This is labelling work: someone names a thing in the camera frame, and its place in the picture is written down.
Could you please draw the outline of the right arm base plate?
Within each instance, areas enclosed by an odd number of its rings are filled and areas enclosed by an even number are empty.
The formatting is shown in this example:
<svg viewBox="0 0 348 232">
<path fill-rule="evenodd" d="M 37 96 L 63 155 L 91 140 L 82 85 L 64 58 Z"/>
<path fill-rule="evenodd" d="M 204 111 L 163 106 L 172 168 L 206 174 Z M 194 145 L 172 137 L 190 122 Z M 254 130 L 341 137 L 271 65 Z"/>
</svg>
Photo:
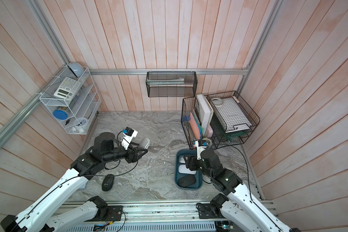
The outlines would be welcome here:
<svg viewBox="0 0 348 232">
<path fill-rule="evenodd" d="M 197 203 L 196 209 L 200 219 L 221 218 L 221 214 L 213 204 Z"/>
</svg>

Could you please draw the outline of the white thick book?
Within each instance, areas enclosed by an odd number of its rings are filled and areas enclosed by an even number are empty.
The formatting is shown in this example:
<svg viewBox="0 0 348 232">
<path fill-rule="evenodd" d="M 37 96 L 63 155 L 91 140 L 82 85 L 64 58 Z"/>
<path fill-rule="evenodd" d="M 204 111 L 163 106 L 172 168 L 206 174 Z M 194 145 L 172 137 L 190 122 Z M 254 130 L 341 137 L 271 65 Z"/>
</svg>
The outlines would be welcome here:
<svg viewBox="0 0 348 232">
<path fill-rule="evenodd" d="M 194 110 L 199 120 L 199 124 L 202 128 L 203 137 L 208 137 L 208 129 L 214 114 L 214 110 L 207 98 L 203 94 L 199 94 L 196 96 Z"/>
</svg>

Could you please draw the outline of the teal plastic storage tray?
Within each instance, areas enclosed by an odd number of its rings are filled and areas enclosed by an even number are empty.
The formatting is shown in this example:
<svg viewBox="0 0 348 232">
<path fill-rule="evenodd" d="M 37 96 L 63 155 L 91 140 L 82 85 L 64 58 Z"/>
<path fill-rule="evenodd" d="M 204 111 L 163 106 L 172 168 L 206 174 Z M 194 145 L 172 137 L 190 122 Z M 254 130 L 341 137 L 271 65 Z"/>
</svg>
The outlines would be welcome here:
<svg viewBox="0 0 348 232">
<path fill-rule="evenodd" d="M 197 159 L 197 153 L 194 150 L 182 149 L 176 154 L 175 165 L 175 184 L 182 190 L 198 190 L 203 185 L 202 174 L 199 171 L 191 171 L 186 167 L 185 157 L 194 157 Z"/>
</svg>

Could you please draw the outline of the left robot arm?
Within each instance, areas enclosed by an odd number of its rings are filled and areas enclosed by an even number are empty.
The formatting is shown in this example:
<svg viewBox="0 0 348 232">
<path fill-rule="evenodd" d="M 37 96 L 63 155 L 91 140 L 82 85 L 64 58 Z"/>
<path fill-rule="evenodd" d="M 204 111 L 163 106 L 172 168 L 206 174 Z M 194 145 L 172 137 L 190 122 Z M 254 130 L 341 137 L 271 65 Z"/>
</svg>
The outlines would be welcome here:
<svg viewBox="0 0 348 232">
<path fill-rule="evenodd" d="M 111 212 L 107 202 L 99 196 L 87 200 L 81 206 L 54 216 L 54 213 L 66 200 L 96 177 L 109 162 L 125 160 L 137 163 L 148 152 L 150 139 L 140 143 L 133 142 L 137 131 L 126 128 L 121 131 L 119 140 L 111 132 L 103 132 L 94 140 L 94 145 L 85 154 L 79 156 L 65 174 L 44 195 L 27 209 L 15 215 L 7 215 L 1 221 L 6 232 L 64 232 L 84 221 L 109 221 L 119 218 L 117 212 Z"/>
</svg>

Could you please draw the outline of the silver mouse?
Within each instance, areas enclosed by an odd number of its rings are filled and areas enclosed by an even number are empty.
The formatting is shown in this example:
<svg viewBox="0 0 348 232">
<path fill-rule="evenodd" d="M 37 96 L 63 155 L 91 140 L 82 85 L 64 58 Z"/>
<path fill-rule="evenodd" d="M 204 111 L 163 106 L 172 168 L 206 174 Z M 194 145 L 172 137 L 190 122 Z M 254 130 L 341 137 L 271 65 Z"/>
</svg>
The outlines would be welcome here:
<svg viewBox="0 0 348 232">
<path fill-rule="evenodd" d="M 150 139 L 146 137 L 140 142 L 138 147 L 142 149 L 148 149 L 149 145 L 150 145 Z"/>
<path fill-rule="evenodd" d="M 180 157 L 178 158 L 178 162 L 179 162 L 179 163 L 182 163 L 182 164 L 185 164 L 186 161 L 185 161 L 185 159 L 184 159 L 184 156 L 180 156 Z"/>
</svg>

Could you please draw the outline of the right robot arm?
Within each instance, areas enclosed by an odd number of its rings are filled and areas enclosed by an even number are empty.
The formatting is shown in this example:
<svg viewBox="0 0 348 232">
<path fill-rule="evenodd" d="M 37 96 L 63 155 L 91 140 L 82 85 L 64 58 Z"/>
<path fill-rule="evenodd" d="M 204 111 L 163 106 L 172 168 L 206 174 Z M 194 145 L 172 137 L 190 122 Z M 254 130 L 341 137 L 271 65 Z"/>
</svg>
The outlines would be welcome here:
<svg viewBox="0 0 348 232">
<path fill-rule="evenodd" d="M 210 202 L 213 214 L 220 214 L 245 232 L 298 232 L 272 214 L 244 184 L 237 174 L 224 168 L 213 149 L 200 153 L 199 157 L 184 156 L 191 171 L 207 176 L 220 191 Z"/>
</svg>

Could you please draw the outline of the white grid notepad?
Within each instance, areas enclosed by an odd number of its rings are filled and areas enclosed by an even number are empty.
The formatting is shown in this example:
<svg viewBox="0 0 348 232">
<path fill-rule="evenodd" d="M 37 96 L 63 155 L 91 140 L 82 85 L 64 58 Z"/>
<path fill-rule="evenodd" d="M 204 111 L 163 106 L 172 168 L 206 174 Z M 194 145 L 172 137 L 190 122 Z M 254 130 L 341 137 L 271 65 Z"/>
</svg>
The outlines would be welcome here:
<svg viewBox="0 0 348 232">
<path fill-rule="evenodd" d="M 249 130 L 252 123 L 243 113 L 234 97 L 211 98 L 211 104 L 221 126 L 226 133 Z"/>
</svg>

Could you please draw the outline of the tape roll by rack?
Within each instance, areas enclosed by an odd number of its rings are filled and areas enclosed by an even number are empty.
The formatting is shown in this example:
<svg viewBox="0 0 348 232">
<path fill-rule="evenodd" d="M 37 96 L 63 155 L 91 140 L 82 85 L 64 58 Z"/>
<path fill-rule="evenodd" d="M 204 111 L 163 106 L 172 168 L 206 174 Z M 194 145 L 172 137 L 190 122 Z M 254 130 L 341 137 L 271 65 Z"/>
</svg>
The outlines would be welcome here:
<svg viewBox="0 0 348 232">
<path fill-rule="evenodd" d="M 202 144 L 204 147 L 211 148 L 212 147 L 212 140 L 209 138 L 203 138 Z"/>
</svg>

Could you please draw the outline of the white desk calculator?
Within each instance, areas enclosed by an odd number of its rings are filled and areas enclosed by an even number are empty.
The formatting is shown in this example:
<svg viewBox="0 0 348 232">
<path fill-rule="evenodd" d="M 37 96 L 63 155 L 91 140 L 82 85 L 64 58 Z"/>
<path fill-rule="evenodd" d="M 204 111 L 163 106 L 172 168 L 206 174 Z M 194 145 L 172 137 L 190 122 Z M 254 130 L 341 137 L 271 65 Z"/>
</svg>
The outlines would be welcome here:
<svg viewBox="0 0 348 232">
<path fill-rule="evenodd" d="M 66 77 L 61 82 L 53 96 L 64 99 L 65 101 L 71 101 L 75 95 L 77 94 L 79 88 L 81 86 L 81 82 Z"/>
</svg>

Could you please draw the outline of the white computer mouse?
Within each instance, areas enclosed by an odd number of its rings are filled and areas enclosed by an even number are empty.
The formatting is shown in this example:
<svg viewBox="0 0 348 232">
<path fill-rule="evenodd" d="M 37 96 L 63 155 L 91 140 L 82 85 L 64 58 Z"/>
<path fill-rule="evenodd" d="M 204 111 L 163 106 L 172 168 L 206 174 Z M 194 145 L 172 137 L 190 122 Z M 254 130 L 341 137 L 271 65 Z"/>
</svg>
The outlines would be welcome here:
<svg viewBox="0 0 348 232">
<path fill-rule="evenodd" d="M 197 171 L 191 171 L 189 168 L 187 168 L 185 165 L 180 165 L 178 167 L 178 172 L 180 174 L 188 174 L 188 175 L 195 175 Z"/>
</svg>

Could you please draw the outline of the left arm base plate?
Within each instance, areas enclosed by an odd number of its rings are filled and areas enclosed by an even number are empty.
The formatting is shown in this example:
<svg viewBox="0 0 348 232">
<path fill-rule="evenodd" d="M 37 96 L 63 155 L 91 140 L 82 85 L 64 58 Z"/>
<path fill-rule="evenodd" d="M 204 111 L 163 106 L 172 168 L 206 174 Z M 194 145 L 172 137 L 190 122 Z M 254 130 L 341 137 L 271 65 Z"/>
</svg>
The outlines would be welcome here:
<svg viewBox="0 0 348 232">
<path fill-rule="evenodd" d="M 103 206 L 97 211 L 94 220 L 121 221 L 123 206 Z"/>
</svg>

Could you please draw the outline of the blue lid pencil jar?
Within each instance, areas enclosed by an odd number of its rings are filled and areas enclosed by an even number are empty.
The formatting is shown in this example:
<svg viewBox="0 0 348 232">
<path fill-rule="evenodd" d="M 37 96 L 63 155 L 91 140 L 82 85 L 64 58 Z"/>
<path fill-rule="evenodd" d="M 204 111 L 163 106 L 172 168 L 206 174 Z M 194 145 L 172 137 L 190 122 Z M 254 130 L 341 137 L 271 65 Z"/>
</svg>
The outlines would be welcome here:
<svg viewBox="0 0 348 232">
<path fill-rule="evenodd" d="M 68 118 L 68 107 L 57 108 L 52 115 L 59 120 L 65 120 Z"/>
</svg>

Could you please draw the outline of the pink folder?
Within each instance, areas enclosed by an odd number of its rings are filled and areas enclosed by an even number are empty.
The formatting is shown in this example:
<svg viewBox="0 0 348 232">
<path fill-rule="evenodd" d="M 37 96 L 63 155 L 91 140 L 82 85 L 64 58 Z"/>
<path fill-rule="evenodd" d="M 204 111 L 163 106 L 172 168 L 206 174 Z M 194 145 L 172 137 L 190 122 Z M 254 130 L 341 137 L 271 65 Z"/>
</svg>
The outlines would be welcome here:
<svg viewBox="0 0 348 232">
<path fill-rule="evenodd" d="M 193 134 L 194 134 L 195 138 L 197 140 L 200 140 L 201 136 L 202 136 L 202 133 L 201 133 L 201 130 L 199 128 L 198 123 L 196 122 L 195 117 L 193 116 L 193 113 L 190 113 L 190 115 L 189 115 L 189 124 L 191 126 L 191 129 L 193 131 Z"/>
</svg>

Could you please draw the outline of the black mouse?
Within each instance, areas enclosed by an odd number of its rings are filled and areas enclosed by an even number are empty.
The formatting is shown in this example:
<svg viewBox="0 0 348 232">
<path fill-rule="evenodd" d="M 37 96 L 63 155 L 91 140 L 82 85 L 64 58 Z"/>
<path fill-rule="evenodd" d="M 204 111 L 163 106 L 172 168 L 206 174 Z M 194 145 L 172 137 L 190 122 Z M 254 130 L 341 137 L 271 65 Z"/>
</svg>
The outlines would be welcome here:
<svg viewBox="0 0 348 232">
<path fill-rule="evenodd" d="M 177 182 L 178 186 L 181 188 L 187 188 L 190 185 L 193 185 L 196 183 L 195 175 L 186 175 L 182 178 L 180 178 Z"/>
<path fill-rule="evenodd" d="M 112 174 L 108 174 L 102 182 L 102 191 L 110 191 L 113 187 L 114 184 L 114 180 L 115 180 L 115 176 Z"/>
</svg>

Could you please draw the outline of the black mesh wall basket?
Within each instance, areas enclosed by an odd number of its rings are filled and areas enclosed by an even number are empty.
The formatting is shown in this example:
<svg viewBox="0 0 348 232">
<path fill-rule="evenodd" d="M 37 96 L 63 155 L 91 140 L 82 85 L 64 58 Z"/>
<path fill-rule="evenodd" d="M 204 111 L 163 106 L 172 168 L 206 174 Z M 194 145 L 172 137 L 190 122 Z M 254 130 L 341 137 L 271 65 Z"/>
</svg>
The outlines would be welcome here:
<svg viewBox="0 0 348 232">
<path fill-rule="evenodd" d="M 197 91 L 196 72 L 147 72 L 148 97 L 193 97 Z"/>
</svg>

